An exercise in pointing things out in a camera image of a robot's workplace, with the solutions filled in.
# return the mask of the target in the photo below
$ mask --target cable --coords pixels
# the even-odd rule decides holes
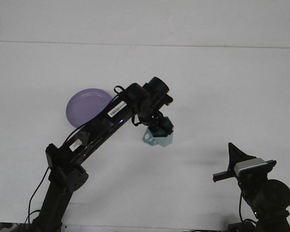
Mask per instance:
[[[32,214],[34,214],[34,213],[37,213],[37,212],[40,212],[40,209],[37,209],[37,210],[32,211],[32,212],[30,213],[30,215],[32,215]],[[22,224],[17,224],[17,226],[18,226],[18,231],[17,231],[17,232],[19,232],[19,231],[20,231],[20,228],[21,228],[21,226],[22,226]]]
[[[249,218],[246,218],[245,220],[243,220],[242,212],[241,212],[241,208],[242,208],[242,198],[243,198],[243,191],[241,191],[240,203],[239,203],[239,207],[238,207],[238,213],[240,215],[241,222],[244,223],[245,221],[250,221],[250,222],[252,222],[254,224],[257,224],[256,221],[254,221],[252,219],[249,219]]]
[[[254,221],[254,220],[252,220],[252,219],[249,219],[249,218],[245,219],[244,221],[250,221],[250,222],[252,222],[252,223],[254,223],[254,224],[257,224],[256,221]]]
[[[35,189],[33,195],[31,196],[30,198],[30,201],[29,201],[29,205],[28,205],[28,224],[29,224],[29,230],[30,230],[30,207],[31,207],[31,201],[32,201],[32,198],[34,197],[35,193],[38,191],[39,187],[41,186],[42,182],[44,181],[45,177],[46,177],[46,174],[49,170],[49,167],[47,167],[45,173],[44,173],[44,176],[41,180],[41,182],[39,183],[39,185],[37,186],[37,188]]]
[[[241,212],[241,208],[242,208],[242,198],[243,198],[243,191],[241,191],[240,203],[239,203],[239,206],[238,206],[238,213],[240,215],[241,222],[244,223],[243,217],[242,217],[242,212]]]
[[[120,92],[117,92],[116,88],[121,89],[121,91],[124,91],[125,90],[125,88],[123,86],[115,86],[114,87],[114,92],[117,93],[117,94],[120,93]]]

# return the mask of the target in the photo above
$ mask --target sticker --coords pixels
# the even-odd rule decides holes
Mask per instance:
[[[124,101],[121,101],[117,106],[115,106],[112,110],[110,110],[107,114],[109,117],[114,117],[122,108],[124,108],[127,104]]]
[[[72,143],[69,148],[73,152],[75,151],[80,145],[82,145],[82,141],[80,139],[77,139],[74,143]]]

